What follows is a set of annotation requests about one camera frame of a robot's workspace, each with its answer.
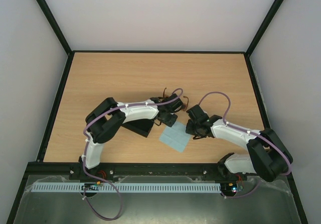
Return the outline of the brown translucent sunglasses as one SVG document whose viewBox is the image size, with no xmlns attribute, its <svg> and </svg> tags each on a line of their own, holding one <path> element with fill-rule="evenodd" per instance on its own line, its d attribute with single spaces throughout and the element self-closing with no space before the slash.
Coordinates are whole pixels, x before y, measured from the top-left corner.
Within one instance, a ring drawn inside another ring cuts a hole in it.
<svg viewBox="0 0 321 224">
<path fill-rule="evenodd" d="M 169 95 L 166 94 L 166 89 L 167 88 L 165 87 L 164 90 L 163 90 L 163 99 L 165 99 L 166 97 L 169 97 Z M 174 111 L 175 113 L 177 113 L 179 111 L 186 111 L 187 110 L 188 104 L 189 104 L 189 98 L 187 96 L 185 96 L 185 95 L 183 96 L 183 98 L 186 99 L 186 102 L 182 101 L 181 106 Z"/>
</svg>

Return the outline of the light blue cleaning cloth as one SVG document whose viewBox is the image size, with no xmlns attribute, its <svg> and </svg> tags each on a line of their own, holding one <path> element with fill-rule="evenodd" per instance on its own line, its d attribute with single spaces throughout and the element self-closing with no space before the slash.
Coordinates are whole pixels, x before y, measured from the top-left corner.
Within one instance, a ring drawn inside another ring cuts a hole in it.
<svg viewBox="0 0 321 224">
<path fill-rule="evenodd" d="M 186 125 L 176 121 L 172 127 L 165 127 L 159 140 L 172 149 L 182 153 L 190 138 L 191 135 L 186 133 Z"/>
</svg>

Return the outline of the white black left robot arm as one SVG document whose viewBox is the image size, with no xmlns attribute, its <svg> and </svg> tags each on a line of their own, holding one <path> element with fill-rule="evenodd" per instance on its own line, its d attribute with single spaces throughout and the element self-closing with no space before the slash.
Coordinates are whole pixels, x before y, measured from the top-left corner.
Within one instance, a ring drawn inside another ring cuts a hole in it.
<svg viewBox="0 0 321 224">
<path fill-rule="evenodd" d="M 104 145 L 121 127 L 147 137 L 154 125 L 172 127 L 178 118 L 176 113 L 183 108 L 183 102 L 175 93 L 134 103 L 116 102 L 112 97 L 105 99 L 85 119 L 83 166 L 92 169 L 100 164 Z"/>
</svg>

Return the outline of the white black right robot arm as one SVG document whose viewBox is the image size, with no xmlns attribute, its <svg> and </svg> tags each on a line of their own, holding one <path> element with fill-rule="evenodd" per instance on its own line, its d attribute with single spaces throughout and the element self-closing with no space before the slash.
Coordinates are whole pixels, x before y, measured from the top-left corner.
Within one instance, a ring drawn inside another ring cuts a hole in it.
<svg viewBox="0 0 321 224">
<path fill-rule="evenodd" d="M 267 182 L 291 172 L 292 158 L 272 129 L 263 131 L 233 125 L 220 116 L 189 113 L 186 133 L 193 139 L 216 138 L 226 140 L 247 151 L 228 154 L 221 159 L 219 175 L 231 179 L 236 173 L 256 174 Z"/>
</svg>

